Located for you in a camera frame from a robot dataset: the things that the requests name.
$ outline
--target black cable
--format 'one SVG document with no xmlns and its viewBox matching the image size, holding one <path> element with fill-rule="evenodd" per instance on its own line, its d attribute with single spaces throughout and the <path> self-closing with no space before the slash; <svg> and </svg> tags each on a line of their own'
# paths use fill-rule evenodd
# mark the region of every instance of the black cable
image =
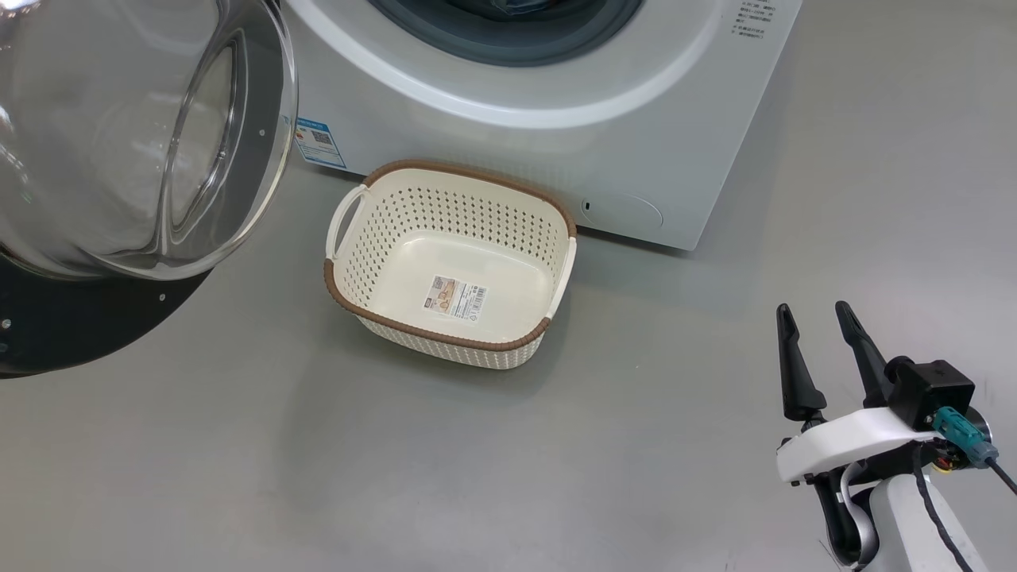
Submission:
<svg viewBox="0 0 1017 572">
<path fill-rule="evenodd" d="M 971 567 L 967 565 L 967 561 L 964 560 L 964 556 L 960 554 L 957 549 L 957 545 L 953 544 L 953 539 L 950 537 L 950 533 L 947 532 L 947 527 L 943 525 L 943 521 L 940 520 L 940 515 L 936 513 L 936 507 L 933 506 L 933 498 L 929 496 L 929 485 L 925 483 L 925 475 L 921 473 L 921 444 L 918 444 L 914 448 L 914 452 L 911 454 L 911 460 L 913 463 L 912 471 L 914 472 L 914 480 L 918 484 L 918 494 L 921 495 L 921 500 L 925 503 L 925 512 L 929 513 L 929 518 L 933 519 L 933 523 L 936 524 L 936 530 L 940 533 L 940 538 L 943 544 L 947 547 L 947 550 L 954 555 L 954 560 L 957 561 L 957 566 L 963 572 L 973 572 Z"/>
<path fill-rule="evenodd" d="M 1014 495 L 1017 495 L 1017 482 L 1014 482 L 1013 477 L 1007 474 L 1007 471 L 1003 470 L 1003 467 L 996 462 L 995 458 L 985 459 L 985 464 L 996 471 L 996 474 L 1000 475 L 1000 478 L 1002 478 L 1003 482 L 1005 482 L 1007 487 L 1014 492 Z"/>
</svg>

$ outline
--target basket handle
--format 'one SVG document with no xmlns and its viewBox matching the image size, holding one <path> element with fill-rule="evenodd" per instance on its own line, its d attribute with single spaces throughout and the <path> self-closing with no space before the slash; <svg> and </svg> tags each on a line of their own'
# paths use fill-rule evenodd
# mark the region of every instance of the basket handle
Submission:
<svg viewBox="0 0 1017 572">
<path fill-rule="evenodd" d="M 339 207 L 336 208 L 336 213 L 332 216 L 332 223 L 328 225 L 328 234 L 325 238 L 324 258 L 335 262 L 339 252 L 343 249 L 343 245 L 346 243 L 346 235 L 344 234 L 343 241 L 339 244 L 339 246 L 336 246 L 336 239 L 339 238 L 339 227 L 343 224 L 343 219 L 346 218 L 346 214 L 349 212 L 350 207 L 353 206 L 353 203 L 361 196 L 366 195 L 368 192 L 370 192 L 370 189 L 367 188 L 366 185 L 360 185 L 343 197 Z"/>
</svg>

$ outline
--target brown rim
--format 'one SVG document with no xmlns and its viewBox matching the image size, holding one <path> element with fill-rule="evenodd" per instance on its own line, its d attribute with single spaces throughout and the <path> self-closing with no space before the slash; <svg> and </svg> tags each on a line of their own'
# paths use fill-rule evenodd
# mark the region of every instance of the brown rim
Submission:
<svg viewBox="0 0 1017 572">
<path fill-rule="evenodd" d="M 459 167 L 457 165 L 446 165 L 444 163 L 437 163 L 434 161 L 419 161 L 419 160 L 396 161 L 395 163 L 388 163 L 387 165 L 379 167 L 373 173 L 368 175 L 367 178 L 364 179 L 364 185 L 369 188 L 372 184 L 374 184 L 378 179 L 380 179 L 384 175 L 387 175 L 388 173 L 395 171 L 400 171 L 402 169 L 422 169 L 427 171 L 437 171 L 439 173 L 448 173 L 451 175 L 470 177 L 473 179 L 501 185 L 511 188 L 513 190 L 517 190 L 519 192 L 530 194 L 532 196 L 536 196 L 537 198 L 540 198 L 541 201 L 544 201 L 545 203 L 554 207 L 554 209 L 561 214 L 561 218 L 564 219 L 565 226 L 569 228 L 570 238 L 576 237 L 576 221 L 573 220 L 572 215 L 569 214 L 569 211 L 566 211 L 565 208 L 562 207 L 561 204 L 558 203 L 558 201 L 553 196 L 551 196 L 550 194 L 542 190 L 538 190 L 533 187 L 520 184 L 505 177 L 474 171 L 466 167 Z M 325 259 L 324 261 L 324 284 L 325 287 L 328 288 L 328 293 L 332 294 L 332 297 L 337 302 L 339 302 L 339 305 L 343 306 L 344 309 L 352 312 L 355 316 L 358 316 L 365 320 L 370 320 L 371 322 L 375 322 L 377 324 L 380 324 L 381 326 L 385 326 L 387 328 L 392 328 L 393 330 L 398 330 L 400 332 L 403 332 L 405 334 L 410 334 L 412 336 L 418 336 L 420 338 L 425 338 L 443 344 L 451 344 L 455 346 L 466 347 L 480 351 L 501 352 L 501 351 L 517 350 L 523 346 L 533 343 L 537 338 L 542 336 L 544 332 L 547 331 L 548 326 L 551 325 L 551 320 L 545 317 L 540 321 L 539 324 L 537 324 L 537 327 L 534 328 L 532 332 L 530 332 L 529 334 L 523 336 L 518 340 L 513 340 L 511 342 L 502 342 L 502 343 L 478 342 L 476 340 L 468 340 L 466 338 L 457 338 L 456 336 L 446 336 L 444 334 L 430 332 L 422 328 L 410 326 L 409 324 L 403 324 L 402 322 L 397 322 L 390 318 L 385 318 L 381 314 L 374 313 L 369 309 L 360 307 L 359 305 L 348 300 L 346 296 L 340 293 L 339 287 L 336 285 L 335 265 L 331 260 L 327 259 Z"/>
<path fill-rule="evenodd" d="M 518 190 L 519 192 L 529 194 L 531 196 L 536 196 L 544 203 L 549 204 L 554 207 L 558 213 L 561 214 L 561 218 L 565 220 L 565 226 L 569 227 L 569 236 L 571 238 L 576 237 L 576 221 L 569 214 L 569 211 L 547 192 L 533 188 L 532 186 L 527 186 L 520 184 L 512 179 L 502 177 L 499 175 L 492 175 L 490 173 L 484 173 L 481 171 L 475 171 L 466 167 L 460 167 L 458 165 L 447 165 L 445 163 L 438 163 L 436 161 L 423 161 L 417 159 L 410 159 L 406 161 L 396 161 L 395 163 L 388 163 L 387 165 L 382 165 L 378 167 L 373 173 L 367 175 L 364 179 L 364 185 L 370 187 L 378 179 L 392 173 L 394 171 L 401 171 L 403 169 L 422 169 L 425 171 L 437 171 L 438 173 L 448 173 L 450 175 L 460 175 L 463 177 L 469 177 L 471 179 L 477 179 L 479 181 L 485 181 L 489 183 L 494 183 L 501 185 L 503 187 L 511 188 L 513 190 Z"/>
<path fill-rule="evenodd" d="M 502 342 L 496 344 L 493 342 L 478 342 L 476 340 L 468 340 L 466 338 L 457 338 L 456 336 L 446 336 L 444 334 L 438 334 L 436 332 L 430 332 L 422 328 L 417 328 L 410 326 L 409 324 L 403 324 L 402 322 L 396 322 L 395 320 L 385 318 L 381 314 L 374 313 L 369 309 L 364 309 L 357 304 L 346 299 L 346 296 L 340 293 L 339 287 L 336 286 L 335 278 L 335 265 L 332 261 L 325 259 L 324 261 L 324 285 L 328 288 L 328 293 L 332 297 L 339 302 L 339 305 L 343 306 L 344 309 L 371 322 L 375 322 L 382 326 L 392 328 L 393 330 L 399 330 L 404 334 L 410 334 L 412 336 L 418 336 L 420 338 L 426 338 L 435 342 L 441 342 L 443 344 L 452 344 L 455 346 L 466 347 L 470 349 L 478 349 L 481 351 L 513 351 L 519 349 L 527 344 L 532 343 L 534 340 L 539 338 L 547 330 L 547 327 L 551 325 L 551 321 L 548 318 L 543 318 L 537 327 L 533 329 L 532 332 L 523 336 L 518 340 L 513 340 L 511 342 Z"/>
</svg>

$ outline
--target laundry basket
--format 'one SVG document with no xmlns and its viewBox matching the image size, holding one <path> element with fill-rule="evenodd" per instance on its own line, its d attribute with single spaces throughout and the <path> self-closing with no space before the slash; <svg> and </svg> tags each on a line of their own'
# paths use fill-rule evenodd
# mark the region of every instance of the laundry basket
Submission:
<svg viewBox="0 0 1017 572">
<path fill-rule="evenodd" d="M 401 161 L 336 210 L 324 280 L 382 338 L 508 369 L 537 351 L 575 258 L 576 224 L 547 194 L 461 167 Z"/>
</svg>

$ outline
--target basket label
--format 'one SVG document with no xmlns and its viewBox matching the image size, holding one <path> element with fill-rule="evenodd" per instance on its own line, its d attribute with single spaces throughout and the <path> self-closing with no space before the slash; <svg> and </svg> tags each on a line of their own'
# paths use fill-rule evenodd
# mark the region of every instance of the basket label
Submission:
<svg viewBox="0 0 1017 572">
<path fill-rule="evenodd" d="M 435 276 L 427 299 L 424 300 L 424 307 L 476 324 L 480 320 L 480 312 L 484 309 L 486 299 L 487 288 L 483 286 Z"/>
</svg>

